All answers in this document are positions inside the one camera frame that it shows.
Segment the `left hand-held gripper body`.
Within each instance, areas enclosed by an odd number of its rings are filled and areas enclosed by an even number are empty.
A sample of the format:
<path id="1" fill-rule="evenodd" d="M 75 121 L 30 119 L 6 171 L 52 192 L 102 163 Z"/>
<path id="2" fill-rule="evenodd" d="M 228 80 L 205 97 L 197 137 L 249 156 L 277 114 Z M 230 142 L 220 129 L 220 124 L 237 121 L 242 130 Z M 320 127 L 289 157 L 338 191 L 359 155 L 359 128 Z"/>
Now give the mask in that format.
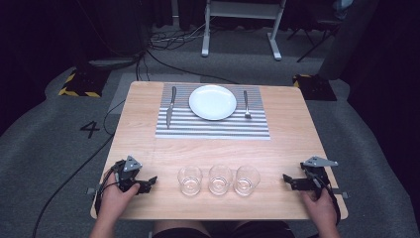
<path id="1" fill-rule="evenodd" d="M 136 180 L 137 174 L 143 167 L 141 163 L 136 161 L 132 156 L 128 156 L 126 160 L 115 163 L 113 171 L 118 188 L 123 192 L 128 191 L 135 183 L 140 184 L 144 180 Z"/>

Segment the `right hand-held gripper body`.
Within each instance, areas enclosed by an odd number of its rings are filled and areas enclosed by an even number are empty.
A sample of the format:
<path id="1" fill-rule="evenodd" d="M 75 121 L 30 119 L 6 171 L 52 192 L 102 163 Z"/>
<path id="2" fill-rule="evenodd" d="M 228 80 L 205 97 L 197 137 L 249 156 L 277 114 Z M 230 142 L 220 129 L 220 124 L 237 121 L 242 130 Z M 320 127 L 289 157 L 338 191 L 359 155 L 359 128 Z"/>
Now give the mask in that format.
<path id="1" fill-rule="evenodd" d="M 325 171 L 326 167 L 335 167 L 338 163 L 330 161 L 318 156 L 300 164 L 301 169 L 305 172 L 307 179 L 303 190 L 313 190 L 317 197 L 321 196 L 322 189 L 325 188 L 331 197 L 334 196 L 333 189 L 330 186 L 330 180 Z"/>

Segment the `person's left hand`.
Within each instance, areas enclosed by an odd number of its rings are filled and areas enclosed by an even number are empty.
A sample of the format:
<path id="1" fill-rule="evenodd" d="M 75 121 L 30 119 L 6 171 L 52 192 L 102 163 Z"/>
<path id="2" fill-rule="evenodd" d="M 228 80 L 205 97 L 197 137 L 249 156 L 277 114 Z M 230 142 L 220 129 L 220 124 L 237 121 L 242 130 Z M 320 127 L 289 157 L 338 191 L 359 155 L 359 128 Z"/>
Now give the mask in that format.
<path id="1" fill-rule="evenodd" d="M 102 193 L 102 202 L 97 221 L 116 222 L 124 213 L 131 199 L 137 194 L 140 186 L 134 184 L 127 191 L 122 191 L 116 185 L 115 175 L 111 174 Z"/>

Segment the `person's right hand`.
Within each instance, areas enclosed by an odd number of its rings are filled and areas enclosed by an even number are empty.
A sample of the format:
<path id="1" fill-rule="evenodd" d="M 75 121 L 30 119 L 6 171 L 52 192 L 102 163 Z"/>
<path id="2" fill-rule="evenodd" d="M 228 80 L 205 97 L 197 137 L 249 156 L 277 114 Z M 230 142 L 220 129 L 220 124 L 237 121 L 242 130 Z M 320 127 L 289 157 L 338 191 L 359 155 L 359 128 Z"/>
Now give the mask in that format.
<path id="1" fill-rule="evenodd" d="M 319 232 L 332 230 L 336 227 L 337 213 L 328 190 L 322 189 L 321 195 L 314 200 L 308 191 L 301 191 L 300 195 L 307 212 Z"/>

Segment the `clear drinking glass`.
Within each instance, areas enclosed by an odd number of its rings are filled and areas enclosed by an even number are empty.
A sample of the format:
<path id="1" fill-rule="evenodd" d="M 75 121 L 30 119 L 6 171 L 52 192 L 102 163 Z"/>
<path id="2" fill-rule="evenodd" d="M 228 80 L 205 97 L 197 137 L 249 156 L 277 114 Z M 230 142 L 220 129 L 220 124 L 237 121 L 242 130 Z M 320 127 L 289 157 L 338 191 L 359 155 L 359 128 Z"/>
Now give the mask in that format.
<path id="1" fill-rule="evenodd" d="M 259 171 L 252 166 L 241 166 L 236 171 L 234 190 L 238 195 L 248 196 L 255 191 L 261 181 Z"/>
<path id="2" fill-rule="evenodd" d="M 198 167 L 181 168 L 177 175 L 181 192 L 189 196 L 196 195 L 201 189 L 202 178 L 202 172 Z"/>
<path id="3" fill-rule="evenodd" d="M 209 190 L 215 195 L 225 194 L 233 180 L 232 171 L 224 165 L 215 165 L 209 171 Z"/>

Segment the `person's right leg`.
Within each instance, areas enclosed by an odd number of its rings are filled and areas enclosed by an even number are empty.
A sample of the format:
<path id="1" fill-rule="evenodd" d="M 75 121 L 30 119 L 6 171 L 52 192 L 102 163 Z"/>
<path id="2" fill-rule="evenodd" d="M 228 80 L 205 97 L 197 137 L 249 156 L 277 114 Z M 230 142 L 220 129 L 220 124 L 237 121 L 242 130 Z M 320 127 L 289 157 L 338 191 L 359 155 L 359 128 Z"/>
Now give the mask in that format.
<path id="1" fill-rule="evenodd" d="M 283 221 L 248 221 L 239 225 L 229 238 L 295 238 Z"/>

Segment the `person's leg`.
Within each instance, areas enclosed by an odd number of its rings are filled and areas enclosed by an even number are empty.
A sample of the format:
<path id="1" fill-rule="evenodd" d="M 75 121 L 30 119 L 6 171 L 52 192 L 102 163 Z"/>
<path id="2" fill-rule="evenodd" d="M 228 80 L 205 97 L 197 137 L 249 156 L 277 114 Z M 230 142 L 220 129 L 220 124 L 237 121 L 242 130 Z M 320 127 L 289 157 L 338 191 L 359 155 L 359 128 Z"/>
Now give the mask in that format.
<path id="1" fill-rule="evenodd" d="M 211 238 L 211 235 L 199 221 L 162 220 L 155 222 L 153 238 Z"/>
<path id="2" fill-rule="evenodd" d="M 239 225 L 229 238 L 295 238 L 283 221 L 248 221 Z"/>

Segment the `person's left leg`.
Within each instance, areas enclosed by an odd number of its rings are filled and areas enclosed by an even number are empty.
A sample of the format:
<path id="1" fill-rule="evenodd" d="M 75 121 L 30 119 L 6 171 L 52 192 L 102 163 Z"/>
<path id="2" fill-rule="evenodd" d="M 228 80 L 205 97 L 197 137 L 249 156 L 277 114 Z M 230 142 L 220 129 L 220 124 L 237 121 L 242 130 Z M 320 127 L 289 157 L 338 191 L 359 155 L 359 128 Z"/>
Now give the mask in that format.
<path id="1" fill-rule="evenodd" d="M 153 238 L 211 238 L 211 235 L 199 221 L 162 220 L 155 222 Z"/>

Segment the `grey striped placemat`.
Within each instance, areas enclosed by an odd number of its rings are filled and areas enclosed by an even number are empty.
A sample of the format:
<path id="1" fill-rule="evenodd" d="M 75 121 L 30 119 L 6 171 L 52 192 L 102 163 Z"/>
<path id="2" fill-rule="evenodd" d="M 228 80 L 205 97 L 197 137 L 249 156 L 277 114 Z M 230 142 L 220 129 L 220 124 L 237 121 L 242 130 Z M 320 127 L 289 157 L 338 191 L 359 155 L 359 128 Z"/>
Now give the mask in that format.
<path id="1" fill-rule="evenodd" d="M 237 99 L 234 113 L 223 120 L 206 120 L 195 115 L 189 107 L 189 96 L 200 86 L 214 84 L 166 83 L 163 86 L 157 117 L 156 136 L 171 139 L 231 139 L 268 140 L 269 128 L 263 108 L 260 89 L 255 85 L 222 84 Z M 171 123 L 166 128 L 166 110 L 171 99 L 171 88 L 176 87 Z M 244 90 L 248 92 L 249 111 L 252 119 L 245 118 Z"/>

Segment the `silver fork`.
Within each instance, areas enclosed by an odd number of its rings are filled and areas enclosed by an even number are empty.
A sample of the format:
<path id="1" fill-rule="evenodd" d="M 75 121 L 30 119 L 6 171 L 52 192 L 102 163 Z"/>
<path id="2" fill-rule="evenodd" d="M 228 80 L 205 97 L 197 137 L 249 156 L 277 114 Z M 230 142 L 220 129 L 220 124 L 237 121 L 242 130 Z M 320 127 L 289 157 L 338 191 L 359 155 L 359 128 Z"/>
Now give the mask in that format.
<path id="1" fill-rule="evenodd" d="M 252 119 L 251 112 L 249 111 L 249 98 L 248 98 L 248 92 L 244 90 L 244 100 L 245 100 L 245 118 L 246 119 Z"/>

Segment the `black yellow-striped stand base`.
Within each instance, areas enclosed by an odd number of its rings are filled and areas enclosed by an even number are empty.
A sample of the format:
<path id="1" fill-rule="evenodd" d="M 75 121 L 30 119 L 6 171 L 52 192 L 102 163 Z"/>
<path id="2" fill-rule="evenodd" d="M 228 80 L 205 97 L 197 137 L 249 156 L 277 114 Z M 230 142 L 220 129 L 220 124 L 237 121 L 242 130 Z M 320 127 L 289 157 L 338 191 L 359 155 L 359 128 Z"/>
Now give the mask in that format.
<path id="1" fill-rule="evenodd" d="M 293 85 L 300 89 L 305 100 L 336 101 L 337 97 L 328 80 L 318 74 L 295 74 Z"/>
<path id="2" fill-rule="evenodd" d="M 75 69 L 66 79 L 59 95 L 101 97 L 110 70 L 93 69 L 88 72 Z"/>

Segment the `white round plate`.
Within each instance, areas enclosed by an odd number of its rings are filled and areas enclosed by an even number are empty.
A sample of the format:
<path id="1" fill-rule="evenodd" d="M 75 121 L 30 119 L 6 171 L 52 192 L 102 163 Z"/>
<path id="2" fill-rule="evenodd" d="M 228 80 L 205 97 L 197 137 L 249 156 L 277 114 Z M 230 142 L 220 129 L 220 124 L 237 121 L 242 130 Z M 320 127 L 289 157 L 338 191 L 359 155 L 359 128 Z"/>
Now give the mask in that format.
<path id="1" fill-rule="evenodd" d="M 192 91 L 189 96 L 192 112 L 206 120 L 223 120 L 231 116 L 237 108 L 235 95 L 219 85 L 204 85 Z"/>

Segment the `black tripod stand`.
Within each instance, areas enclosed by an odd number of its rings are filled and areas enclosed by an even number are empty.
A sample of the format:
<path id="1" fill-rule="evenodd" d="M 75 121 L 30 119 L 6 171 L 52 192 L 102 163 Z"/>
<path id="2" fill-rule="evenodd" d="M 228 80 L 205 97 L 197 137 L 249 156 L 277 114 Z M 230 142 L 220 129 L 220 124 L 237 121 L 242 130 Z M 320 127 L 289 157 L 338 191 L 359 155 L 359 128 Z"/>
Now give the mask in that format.
<path id="1" fill-rule="evenodd" d="M 311 48 L 306 51 L 297 62 L 302 62 L 318 47 L 323 45 L 331 37 L 335 36 L 340 30 L 342 22 L 340 20 L 327 20 L 327 19 L 316 19 L 311 20 L 306 26 L 296 27 L 292 33 L 287 37 L 291 40 L 298 33 L 302 33 L 311 44 Z M 319 39 L 315 39 L 311 33 L 317 32 L 320 34 Z"/>

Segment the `black-handled table knife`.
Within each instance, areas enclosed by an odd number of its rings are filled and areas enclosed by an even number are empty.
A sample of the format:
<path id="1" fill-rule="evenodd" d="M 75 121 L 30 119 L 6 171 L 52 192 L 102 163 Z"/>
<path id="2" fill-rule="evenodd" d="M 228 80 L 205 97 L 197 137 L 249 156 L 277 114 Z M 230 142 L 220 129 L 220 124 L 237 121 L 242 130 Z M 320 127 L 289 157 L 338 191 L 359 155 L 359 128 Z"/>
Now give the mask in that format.
<path id="1" fill-rule="evenodd" d="M 175 97 L 176 97 L 176 87 L 173 86 L 171 88 L 171 99 L 170 99 L 170 103 L 169 106 L 166 110 L 166 118 L 165 118 L 165 124 L 166 124 L 166 128 L 169 129 L 170 127 L 170 123 L 171 123 L 171 117 L 172 117 L 172 112 L 173 112 L 173 106 L 174 106 L 174 102 L 175 102 Z"/>

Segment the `white metal desk frame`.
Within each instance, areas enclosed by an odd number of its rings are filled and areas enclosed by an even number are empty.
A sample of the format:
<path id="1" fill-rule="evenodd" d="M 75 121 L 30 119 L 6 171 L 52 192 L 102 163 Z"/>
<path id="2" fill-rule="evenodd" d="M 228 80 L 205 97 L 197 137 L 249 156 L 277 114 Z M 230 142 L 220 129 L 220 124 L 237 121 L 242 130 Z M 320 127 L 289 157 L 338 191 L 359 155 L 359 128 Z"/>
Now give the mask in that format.
<path id="1" fill-rule="evenodd" d="M 209 56 L 210 47 L 210 21 L 212 17 L 230 17 L 246 19 L 274 20 L 272 31 L 267 33 L 267 39 L 275 60 L 282 60 L 282 55 L 276 42 L 276 34 L 285 9 L 287 0 L 278 3 L 245 3 L 222 2 L 220 0 L 206 0 L 205 30 L 202 42 L 201 55 Z"/>

